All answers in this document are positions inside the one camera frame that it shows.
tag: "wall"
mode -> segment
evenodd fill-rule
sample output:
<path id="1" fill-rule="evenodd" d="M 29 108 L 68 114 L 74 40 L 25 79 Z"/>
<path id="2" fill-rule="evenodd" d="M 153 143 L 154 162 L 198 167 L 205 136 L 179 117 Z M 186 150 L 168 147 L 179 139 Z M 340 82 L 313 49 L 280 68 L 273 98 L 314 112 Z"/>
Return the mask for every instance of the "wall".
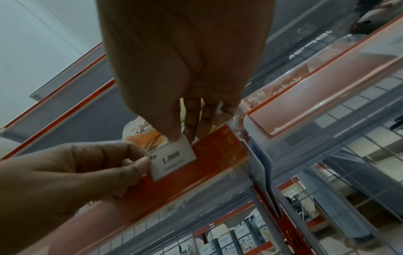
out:
<path id="1" fill-rule="evenodd" d="M 0 1 L 0 34 L 0 127 L 35 103 L 29 95 L 36 88 L 101 40 L 93 0 Z M 0 138 L 0 157 L 17 145 Z"/>

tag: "printed price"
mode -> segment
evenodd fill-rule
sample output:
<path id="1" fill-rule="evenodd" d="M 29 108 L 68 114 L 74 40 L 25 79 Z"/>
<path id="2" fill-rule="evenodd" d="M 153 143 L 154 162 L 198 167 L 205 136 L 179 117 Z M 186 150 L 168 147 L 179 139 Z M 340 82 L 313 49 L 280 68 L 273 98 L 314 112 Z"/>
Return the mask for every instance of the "printed price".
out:
<path id="1" fill-rule="evenodd" d="M 177 142 L 167 143 L 153 150 L 147 156 L 152 161 L 150 173 L 154 181 L 158 181 L 196 160 L 192 147 L 184 135 Z"/>

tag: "finger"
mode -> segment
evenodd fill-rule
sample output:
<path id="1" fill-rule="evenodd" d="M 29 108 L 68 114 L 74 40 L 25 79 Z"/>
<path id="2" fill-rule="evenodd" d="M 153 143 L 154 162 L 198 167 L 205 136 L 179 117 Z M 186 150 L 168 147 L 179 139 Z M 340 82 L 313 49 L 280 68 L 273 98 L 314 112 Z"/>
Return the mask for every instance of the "finger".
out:
<path id="1" fill-rule="evenodd" d="M 147 151 L 131 142 L 111 141 L 67 145 L 73 155 L 77 173 L 115 168 L 122 161 L 136 161 Z"/>
<path id="2" fill-rule="evenodd" d="M 183 103 L 186 109 L 185 129 L 183 132 L 188 141 L 192 142 L 196 135 L 196 129 L 199 124 L 200 111 L 202 110 L 202 100 L 197 97 L 184 97 Z"/>
<path id="3" fill-rule="evenodd" d="M 235 103 L 235 104 L 227 104 L 223 103 L 223 105 L 220 108 L 220 111 L 217 113 L 217 115 L 214 118 L 214 125 L 219 126 L 221 124 L 224 124 L 228 120 L 230 120 L 234 115 L 236 110 L 238 109 L 238 105 L 241 101 Z"/>
<path id="4" fill-rule="evenodd" d="M 203 99 L 204 106 L 201 111 L 201 118 L 197 126 L 196 136 L 199 139 L 205 138 L 213 127 L 213 119 L 217 113 L 218 101 L 212 99 Z"/>
<path id="5" fill-rule="evenodd" d="M 181 136 L 181 103 L 178 100 L 171 110 L 157 118 L 146 119 L 158 132 L 170 141 L 177 141 Z"/>
<path id="6" fill-rule="evenodd" d="M 76 189 L 85 201 L 99 200 L 138 184 L 150 167 L 151 160 L 143 157 L 129 166 L 78 174 L 76 177 L 80 181 Z"/>

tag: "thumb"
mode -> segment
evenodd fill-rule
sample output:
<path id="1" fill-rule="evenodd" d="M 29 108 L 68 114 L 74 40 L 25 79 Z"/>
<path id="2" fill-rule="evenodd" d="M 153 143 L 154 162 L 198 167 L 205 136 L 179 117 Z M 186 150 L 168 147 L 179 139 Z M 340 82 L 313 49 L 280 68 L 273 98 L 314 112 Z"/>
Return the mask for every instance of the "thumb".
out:
<path id="1" fill-rule="evenodd" d="M 79 194 L 86 201 L 100 200 L 120 189 L 134 186 L 150 169 L 151 160 L 143 157 L 128 166 L 79 174 Z"/>

